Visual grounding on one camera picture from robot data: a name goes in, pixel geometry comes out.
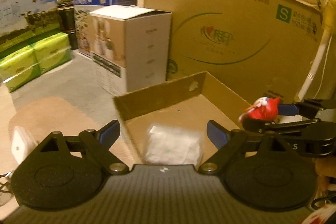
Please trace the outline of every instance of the green logo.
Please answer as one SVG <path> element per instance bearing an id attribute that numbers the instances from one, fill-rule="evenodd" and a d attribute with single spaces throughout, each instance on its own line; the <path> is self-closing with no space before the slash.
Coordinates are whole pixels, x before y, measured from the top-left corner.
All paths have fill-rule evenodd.
<path id="1" fill-rule="evenodd" d="M 168 59 L 167 71 L 171 74 L 177 73 L 177 64 L 174 60 Z"/>
<path id="2" fill-rule="evenodd" d="M 282 6 L 280 4 L 278 5 L 278 11 L 277 11 L 277 16 L 276 16 L 277 19 L 283 22 L 289 23 L 291 20 L 291 14 L 292 14 L 291 8 Z"/>
<path id="3" fill-rule="evenodd" d="M 229 45 L 229 42 L 233 39 L 232 33 L 224 32 L 222 30 L 216 29 L 213 26 L 203 26 L 201 28 L 201 35 L 204 35 L 207 39 L 218 44 Z"/>

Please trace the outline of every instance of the cardboard tray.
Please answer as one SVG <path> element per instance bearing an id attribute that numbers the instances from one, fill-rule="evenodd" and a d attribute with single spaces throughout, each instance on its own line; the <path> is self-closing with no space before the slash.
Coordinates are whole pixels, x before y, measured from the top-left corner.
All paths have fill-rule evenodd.
<path id="1" fill-rule="evenodd" d="M 207 122 L 215 120 L 229 130 L 241 128 L 238 117 L 250 106 L 208 72 L 136 90 L 115 97 L 113 102 L 125 128 L 122 136 L 139 164 L 144 163 L 147 129 L 152 123 L 202 132 L 202 163 L 217 151 L 207 138 Z"/>

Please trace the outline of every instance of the gray textured plate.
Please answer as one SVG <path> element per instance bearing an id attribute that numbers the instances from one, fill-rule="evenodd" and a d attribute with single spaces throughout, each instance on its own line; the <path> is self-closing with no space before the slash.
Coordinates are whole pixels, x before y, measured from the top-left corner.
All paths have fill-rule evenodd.
<path id="1" fill-rule="evenodd" d="M 21 206 L 5 224 L 298 224 L 311 211 L 263 212 L 231 197 L 215 176 L 192 165 L 136 165 L 112 176 L 90 201 L 63 211 L 42 212 Z"/>

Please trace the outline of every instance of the red toy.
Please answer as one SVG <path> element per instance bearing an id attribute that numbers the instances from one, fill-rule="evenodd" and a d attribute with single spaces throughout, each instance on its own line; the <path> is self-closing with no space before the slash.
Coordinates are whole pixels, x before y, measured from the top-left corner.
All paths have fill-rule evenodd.
<path id="1" fill-rule="evenodd" d="M 265 121 L 273 121 L 278 115 L 278 105 L 280 97 L 276 99 L 261 97 L 254 102 L 252 106 L 246 109 L 245 113 L 240 115 L 239 122 L 243 122 L 245 118 L 258 119 Z"/>

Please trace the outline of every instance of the printed image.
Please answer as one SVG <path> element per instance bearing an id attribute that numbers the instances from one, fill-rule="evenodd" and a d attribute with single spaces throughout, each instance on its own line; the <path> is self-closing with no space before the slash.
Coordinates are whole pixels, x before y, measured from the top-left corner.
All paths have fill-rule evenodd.
<path id="1" fill-rule="evenodd" d="M 90 44 L 88 42 L 88 16 L 90 10 L 76 10 L 76 36 L 78 42 L 78 49 L 80 52 L 90 55 Z"/>
<path id="2" fill-rule="evenodd" d="M 92 41 L 91 51 L 105 58 L 110 62 L 114 62 L 119 66 L 124 66 L 125 56 L 118 54 L 115 41 L 110 31 L 110 21 L 105 18 L 93 18 L 94 38 Z"/>
<path id="3" fill-rule="evenodd" d="M 0 52 L 59 28 L 57 0 L 0 0 Z"/>

